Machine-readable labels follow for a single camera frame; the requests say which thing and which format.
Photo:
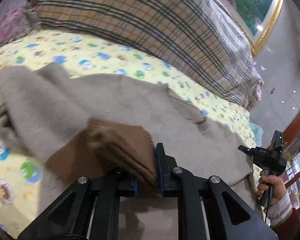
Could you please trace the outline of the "floral print sleeve forearm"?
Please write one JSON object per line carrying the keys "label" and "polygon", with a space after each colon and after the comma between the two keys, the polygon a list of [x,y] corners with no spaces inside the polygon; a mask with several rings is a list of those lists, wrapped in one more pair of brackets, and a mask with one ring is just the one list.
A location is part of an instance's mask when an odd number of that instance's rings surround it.
{"label": "floral print sleeve forearm", "polygon": [[293,208],[288,192],[274,205],[267,209],[270,226],[275,227],[285,222],[292,214]]}

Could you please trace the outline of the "person's right hand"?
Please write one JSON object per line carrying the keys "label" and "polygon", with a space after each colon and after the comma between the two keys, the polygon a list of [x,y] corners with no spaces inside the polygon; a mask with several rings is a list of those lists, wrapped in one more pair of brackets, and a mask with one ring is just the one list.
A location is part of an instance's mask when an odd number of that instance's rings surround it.
{"label": "person's right hand", "polygon": [[270,201],[270,206],[276,204],[286,195],[286,187],[281,177],[275,175],[266,175],[265,171],[261,171],[258,182],[259,184],[256,191],[258,197],[267,191],[269,185],[272,186],[273,196]]}

